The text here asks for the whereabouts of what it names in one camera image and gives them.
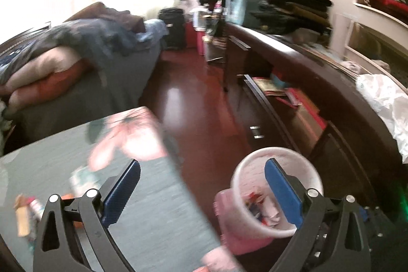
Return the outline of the white paper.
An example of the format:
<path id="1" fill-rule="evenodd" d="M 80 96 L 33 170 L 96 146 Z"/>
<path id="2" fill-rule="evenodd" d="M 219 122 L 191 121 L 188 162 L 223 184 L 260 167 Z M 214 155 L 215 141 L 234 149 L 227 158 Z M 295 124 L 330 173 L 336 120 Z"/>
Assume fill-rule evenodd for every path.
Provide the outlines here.
<path id="1" fill-rule="evenodd" d="M 265 196 L 261 201 L 261 223 L 265 226 L 275 227 L 280 222 L 280 213 L 275 203 L 269 196 Z"/>

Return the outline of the pink white trash bin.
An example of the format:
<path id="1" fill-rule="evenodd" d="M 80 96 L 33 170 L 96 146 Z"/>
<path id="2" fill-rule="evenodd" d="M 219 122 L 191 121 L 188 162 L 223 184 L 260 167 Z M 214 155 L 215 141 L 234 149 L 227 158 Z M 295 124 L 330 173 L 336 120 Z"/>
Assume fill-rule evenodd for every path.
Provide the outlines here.
<path id="1" fill-rule="evenodd" d="M 236 255 L 257 251 L 295 233 L 296 226 L 287 221 L 265 178 L 265 164 L 271 158 L 305 188 L 324 192 L 315 167 L 298 152 L 282 147 L 251 152 L 235 168 L 230 188 L 214 198 L 222 245 L 204 255 L 201 271 L 243 271 Z"/>

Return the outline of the small white green packet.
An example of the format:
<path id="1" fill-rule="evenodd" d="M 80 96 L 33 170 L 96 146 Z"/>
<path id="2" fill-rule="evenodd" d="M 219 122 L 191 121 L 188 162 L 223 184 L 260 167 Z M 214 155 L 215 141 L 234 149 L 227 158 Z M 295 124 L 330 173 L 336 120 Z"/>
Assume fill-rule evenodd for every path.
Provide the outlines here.
<path id="1" fill-rule="evenodd" d="M 71 173 L 69 183 L 74 197 L 81 197 L 88 190 L 99 190 L 101 187 L 97 174 L 92 172 L 87 166 L 75 169 Z"/>

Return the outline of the orange box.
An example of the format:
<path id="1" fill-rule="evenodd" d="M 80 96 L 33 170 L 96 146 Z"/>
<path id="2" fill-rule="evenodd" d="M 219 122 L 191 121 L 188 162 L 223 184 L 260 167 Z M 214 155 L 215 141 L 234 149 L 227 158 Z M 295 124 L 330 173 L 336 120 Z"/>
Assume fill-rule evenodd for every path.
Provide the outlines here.
<path id="1" fill-rule="evenodd" d="M 66 195 L 62 195 L 61 198 L 62 198 L 63 200 L 71 200 L 71 199 L 73 199 L 74 197 L 73 197 L 73 194 L 72 194 L 72 193 L 68 193 L 68 194 L 66 194 Z M 78 228 L 78 227 L 79 227 L 77 222 L 73 222 L 73 225 L 74 225 L 75 228 Z"/>

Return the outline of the white tube with pink cap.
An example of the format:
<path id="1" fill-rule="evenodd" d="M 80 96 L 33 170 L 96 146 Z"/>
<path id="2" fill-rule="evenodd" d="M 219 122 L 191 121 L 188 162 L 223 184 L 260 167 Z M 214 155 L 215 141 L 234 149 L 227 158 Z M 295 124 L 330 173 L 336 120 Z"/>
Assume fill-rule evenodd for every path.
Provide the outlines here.
<path id="1" fill-rule="evenodd" d="M 44 205 L 36 198 L 27 198 L 28 206 L 36 220 L 40 221 L 44 214 Z"/>

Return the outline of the dark wooden dresser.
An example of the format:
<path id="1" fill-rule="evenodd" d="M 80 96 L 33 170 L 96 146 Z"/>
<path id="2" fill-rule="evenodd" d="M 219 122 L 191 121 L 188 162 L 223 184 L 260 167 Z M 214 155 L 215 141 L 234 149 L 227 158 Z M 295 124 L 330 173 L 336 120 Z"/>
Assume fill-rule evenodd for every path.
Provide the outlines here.
<path id="1" fill-rule="evenodd" d="M 407 169 L 396 141 L 344 74 L 300 47 L 227 24 L 224 89 L 236 118 L 256 147 L 283 146 L 306 155 L 326 194 L 352 194 L 365 206 L 392 213 L 405 200 Z M 311 148 L 290 129 L 295 111 L 267 97 L 255 77 L 275 74 L 306 98 L 322 134 Z"/>

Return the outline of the white plastic bag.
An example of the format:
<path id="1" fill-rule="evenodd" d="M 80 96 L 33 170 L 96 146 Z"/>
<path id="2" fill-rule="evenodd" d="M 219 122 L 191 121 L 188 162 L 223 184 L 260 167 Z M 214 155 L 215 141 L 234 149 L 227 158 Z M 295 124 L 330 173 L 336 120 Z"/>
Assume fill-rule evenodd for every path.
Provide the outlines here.
<path id="1" fill-rule="evenodd" d="M 361 74 L 357 91 L 385 123 L 397 143 L 402 163 L 407 164 L 407 93 L 383 74 Z"/>

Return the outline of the dark bed with headboard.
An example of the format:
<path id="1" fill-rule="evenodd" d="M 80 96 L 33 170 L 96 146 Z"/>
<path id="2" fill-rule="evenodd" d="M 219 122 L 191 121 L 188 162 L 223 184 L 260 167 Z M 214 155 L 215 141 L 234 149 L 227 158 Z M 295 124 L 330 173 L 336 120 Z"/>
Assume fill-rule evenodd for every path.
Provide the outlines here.
<path id="1" fill-rule="evenodd" d="M 166 25 L 159 19 L 145 22 L 149 48 L 124 57 L 113 55 L 107 68 L 82 74 L 68 91 L 58 98 L 21 110 L 8 107 L 7 120 L 20 125 L 28 142 L 68 130 L 117 112 L 138 107 L 139 99 L 156 67 L 162 51 Z"/>

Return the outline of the pink red folded quilt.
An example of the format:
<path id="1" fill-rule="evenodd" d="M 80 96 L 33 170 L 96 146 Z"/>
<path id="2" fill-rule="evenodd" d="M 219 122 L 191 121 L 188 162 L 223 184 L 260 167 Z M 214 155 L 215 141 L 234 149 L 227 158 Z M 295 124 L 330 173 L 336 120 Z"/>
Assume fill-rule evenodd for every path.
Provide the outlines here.
<path id="1" fill-rule="evenodd" d="M 7 111 L 16 113 L 63 95 L 92 69 L 91 63 L 73 48 L 58 46 L 13 73 L 1 85 L 1 96 L 8 98 Z"/>

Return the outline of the dark blue blanket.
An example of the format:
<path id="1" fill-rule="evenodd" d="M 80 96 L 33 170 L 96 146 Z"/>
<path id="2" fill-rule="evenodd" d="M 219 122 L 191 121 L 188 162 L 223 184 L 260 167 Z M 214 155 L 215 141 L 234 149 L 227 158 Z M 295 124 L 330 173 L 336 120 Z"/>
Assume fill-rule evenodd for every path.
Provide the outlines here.
<path id="1" fill-rule="evenodd" d="M 128 10 L 93 3 L 63 23 L 9 47 L 1 56 L 1 83 L 5 84 L 29 61 L 59 46 L 72 48 L 102 69 L 115 53 L 128 56 L 147 51 L 168 34 L 160 19 L 145 21 Z"/>

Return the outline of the black suitcase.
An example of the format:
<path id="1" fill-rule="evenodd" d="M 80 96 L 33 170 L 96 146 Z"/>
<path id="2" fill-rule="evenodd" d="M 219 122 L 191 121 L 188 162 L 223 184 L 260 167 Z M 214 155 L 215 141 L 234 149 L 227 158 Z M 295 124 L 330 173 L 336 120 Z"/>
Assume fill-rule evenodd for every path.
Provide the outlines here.
<path id="1" fill-rule="evenodd" d="M 168 50 L 182 50 L 186 47 L 185 13 L 180 8 L 165 8 L 159 11 L 158 18 L 168 30 L 164 37 Z"/>

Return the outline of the white wall shelf unit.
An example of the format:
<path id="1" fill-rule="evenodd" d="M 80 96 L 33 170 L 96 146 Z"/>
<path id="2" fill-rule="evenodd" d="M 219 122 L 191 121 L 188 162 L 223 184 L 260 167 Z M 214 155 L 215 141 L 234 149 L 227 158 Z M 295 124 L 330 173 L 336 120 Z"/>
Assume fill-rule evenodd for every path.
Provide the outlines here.
<path id="1" fill-rule="evenodd" d="M 407 1 L 355 0 L 343 60 L 359 74 L 384 74 L 407 90 Z"/>

